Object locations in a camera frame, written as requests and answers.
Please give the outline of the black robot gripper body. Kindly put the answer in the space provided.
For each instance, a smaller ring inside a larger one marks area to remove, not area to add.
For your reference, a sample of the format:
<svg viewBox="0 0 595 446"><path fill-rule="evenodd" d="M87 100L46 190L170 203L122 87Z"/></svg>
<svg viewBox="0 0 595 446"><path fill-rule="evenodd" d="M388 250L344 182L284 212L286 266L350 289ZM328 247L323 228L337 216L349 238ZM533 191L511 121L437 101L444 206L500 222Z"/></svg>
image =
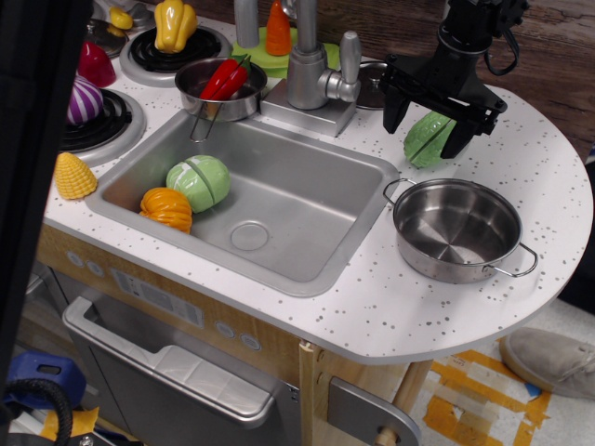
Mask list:
<svg viewBox="0 0 595 446"><path fill-rule="evenodd" d="M479 79L478 58L444 43L439 43L430 57L389 54L380 89L385 96L389 86L396 87L410 99L410 105L421 105L456 121L488 114L497 118L507 110L507 103Z"/></svg>

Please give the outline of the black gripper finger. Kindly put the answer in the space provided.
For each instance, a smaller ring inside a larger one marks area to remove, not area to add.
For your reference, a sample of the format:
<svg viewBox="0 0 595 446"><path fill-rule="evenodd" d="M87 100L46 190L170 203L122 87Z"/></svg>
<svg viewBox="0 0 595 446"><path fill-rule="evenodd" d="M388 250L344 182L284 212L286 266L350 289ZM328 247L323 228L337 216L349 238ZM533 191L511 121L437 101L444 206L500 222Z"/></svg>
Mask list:
<svg viewBox="0 0 595 446"><path fill-rule="evenodd" d="M443 159L453 159L475 136L490 135L496 126L496 115L477 115L457 120L442 149Z"/></svg>
<svg viewBox="0 0 595 446"><path fill-rule="evenodd" d="M410 99L396 87L389 86L385 92L383 111L383 126L385 130L394 134L406 115Z"/></svg>

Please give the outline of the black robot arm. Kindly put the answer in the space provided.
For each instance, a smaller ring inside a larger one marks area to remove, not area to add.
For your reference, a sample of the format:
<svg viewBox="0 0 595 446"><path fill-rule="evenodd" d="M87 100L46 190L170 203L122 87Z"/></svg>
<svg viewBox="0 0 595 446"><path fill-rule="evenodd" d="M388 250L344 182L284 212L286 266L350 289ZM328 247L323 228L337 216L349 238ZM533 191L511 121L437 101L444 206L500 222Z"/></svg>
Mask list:
<svg viewBox="0 0 595 446"><path fill-rule="evenodd" d="M383 125L394 133L412 102L456 121L441 157L456 157L475 136L489 135L507 103L478 78L484 59L496 76L518 64L520 49L511 27L522 23L526 1L450 1L432 57L389 54L379 87Z"/></svg>

